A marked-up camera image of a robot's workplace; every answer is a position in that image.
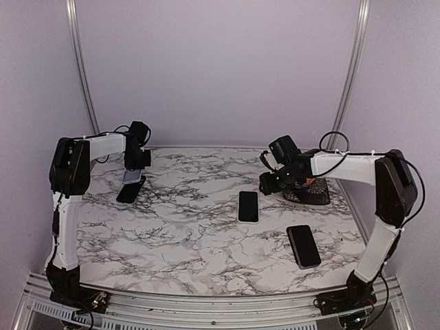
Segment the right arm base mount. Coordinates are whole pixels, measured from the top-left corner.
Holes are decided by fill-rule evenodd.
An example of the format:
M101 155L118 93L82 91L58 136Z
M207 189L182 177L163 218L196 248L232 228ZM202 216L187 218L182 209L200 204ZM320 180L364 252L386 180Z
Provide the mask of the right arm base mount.
M346 281L345 289L318 294L313 301L313 305L320 310L322 316L368 306L373 307L377 302L373 292L373 281L375 279L364 282L354 272L351 272Z

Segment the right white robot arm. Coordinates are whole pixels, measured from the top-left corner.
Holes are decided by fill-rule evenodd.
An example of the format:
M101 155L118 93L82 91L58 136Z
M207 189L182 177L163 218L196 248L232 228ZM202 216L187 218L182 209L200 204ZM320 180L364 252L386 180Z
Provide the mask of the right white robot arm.
M399 149L385 153L330 152L311 149L292 157L263 151L260 160L268 171L260 176L264 195L294 186L300 179L332 178L375 187L375 225L360 262L353 271L363 283L379 273L417 199L410 164Z

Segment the lavender phone case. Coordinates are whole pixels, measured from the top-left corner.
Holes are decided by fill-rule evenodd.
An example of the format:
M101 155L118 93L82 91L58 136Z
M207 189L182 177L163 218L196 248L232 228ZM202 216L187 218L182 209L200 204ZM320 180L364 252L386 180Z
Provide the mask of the lavender phone case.
M124 185L138 183L141 180L142 171L140 169L125 170L122 183Z

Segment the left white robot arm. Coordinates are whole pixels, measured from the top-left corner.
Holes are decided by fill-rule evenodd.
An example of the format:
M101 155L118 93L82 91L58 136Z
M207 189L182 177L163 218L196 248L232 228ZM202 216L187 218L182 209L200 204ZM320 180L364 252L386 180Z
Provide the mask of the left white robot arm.
M52 254L47 265L59 270L78 268L76 228L78 211L90 185L91 163L102 157L124 154L125 174L117 200L131 204L135 201L145 176L142 170L151 165L151 152L144 149L151 130L110 132L91 137L63 137L58 141L49 181L54 193L52 222Z

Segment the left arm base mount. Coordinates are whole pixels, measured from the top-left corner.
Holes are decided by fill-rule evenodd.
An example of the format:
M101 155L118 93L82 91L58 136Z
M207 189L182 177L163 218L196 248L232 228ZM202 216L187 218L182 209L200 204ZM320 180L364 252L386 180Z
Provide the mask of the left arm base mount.
M83 287L80 284L80 267L71 270L48 265L46 277L52 287L50 300L84 312L104 314L109 303L109 292Z

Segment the left aluminium frame post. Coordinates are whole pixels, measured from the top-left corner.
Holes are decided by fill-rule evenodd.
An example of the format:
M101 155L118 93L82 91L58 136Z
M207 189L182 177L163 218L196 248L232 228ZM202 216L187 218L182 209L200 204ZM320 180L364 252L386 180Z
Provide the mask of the left aluminium frame post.
M94 102L91 96L89 81L87 79L85 59L83 55L83 48L80 37L80 27L79 27L77 10L76 10L76 1L66 0L65 5L67 12L67 24L71 38L72 50L74 54L74 62L76 64L80 90L85 103L85 110L91 126L91 130L93 134L96 135L100 132L100 126L98 123L98 117L96 115Z

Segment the right aluminium frame post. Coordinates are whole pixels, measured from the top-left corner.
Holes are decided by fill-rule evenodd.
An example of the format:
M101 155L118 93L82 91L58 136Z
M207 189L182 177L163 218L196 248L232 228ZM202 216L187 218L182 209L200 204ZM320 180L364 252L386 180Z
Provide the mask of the right aluminium frame post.
M351 49L351 55L349 57L349 65L346 72L346 78L342 88L340 100L338 103L338 108L333 121L333 126L331 129L332 131L342 131L344 119L348 113L353 86L355 84L355 79L357 77L362 60L370 11L371 1L361 0L359 2L357 22L353 37L353 45Z

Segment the red white patterned bowl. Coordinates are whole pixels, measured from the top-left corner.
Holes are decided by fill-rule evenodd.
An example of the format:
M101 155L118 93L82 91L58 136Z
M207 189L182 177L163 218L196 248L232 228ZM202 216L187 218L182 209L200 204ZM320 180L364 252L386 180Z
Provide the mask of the red white patterned bowl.
M306 178L305 182L304 182L304 186L309 186L311 184L313 184L315 182L315 178Z

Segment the black phone case near right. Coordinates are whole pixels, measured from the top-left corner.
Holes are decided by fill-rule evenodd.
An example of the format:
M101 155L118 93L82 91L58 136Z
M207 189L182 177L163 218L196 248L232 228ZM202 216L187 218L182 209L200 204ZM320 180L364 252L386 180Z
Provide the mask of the black phone case near right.
M300 269L314 268L321 264L319 251L308 225L289 226L287 236Z

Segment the aluminium frame post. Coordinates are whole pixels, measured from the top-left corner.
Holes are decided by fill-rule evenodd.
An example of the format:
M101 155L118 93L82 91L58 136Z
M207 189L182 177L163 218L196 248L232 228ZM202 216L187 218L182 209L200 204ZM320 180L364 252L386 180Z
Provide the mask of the aluminium frame post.
M67 24L71 38L72 50L74 54L74 62L76 64L80 90L85 103L85 110L91 126L91 130L93 134L96 135L100 132L100 126L98 123L98 117L96 115L94 102L91 96L89 81L87 79L85 59L83 55L83 48L80 37L80 27L79 27L77 10L76 10L76 1L66 0L65 5L67 12Z
M361 0L359 2L357 22L353 37L353 45L351 49L351 55L349 57L349 65L346 72L346 78L342 88L340 100L338 103L338 108L333 121L333 126L331 129L332 131L342 131L344 119L348 113L353 86L355 84L355 79L357 77L362 60L370 11L371 1Z

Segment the front aluminium rail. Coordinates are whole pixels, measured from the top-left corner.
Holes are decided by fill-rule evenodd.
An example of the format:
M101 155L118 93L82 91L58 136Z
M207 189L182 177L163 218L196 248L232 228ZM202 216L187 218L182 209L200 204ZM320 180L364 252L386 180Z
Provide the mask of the front aluminium rail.
M50 300L43 275L30 274L12 329L413 329L398 280L391 276L374 286L377 303L363 309L322 315L321 290L269 296L179 296L108 289L105 313L78 315L76 309Z

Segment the black floral cloth mat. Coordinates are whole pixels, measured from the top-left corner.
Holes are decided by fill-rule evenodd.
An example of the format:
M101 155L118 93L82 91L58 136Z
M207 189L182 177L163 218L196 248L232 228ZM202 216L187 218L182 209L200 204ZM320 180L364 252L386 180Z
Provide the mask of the black floral cloth mat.
M306 179L296 180L293 186L282 192L283 198L303 205L329 205L331 200L326 179L315 179L315 182L309 186L303 185Z

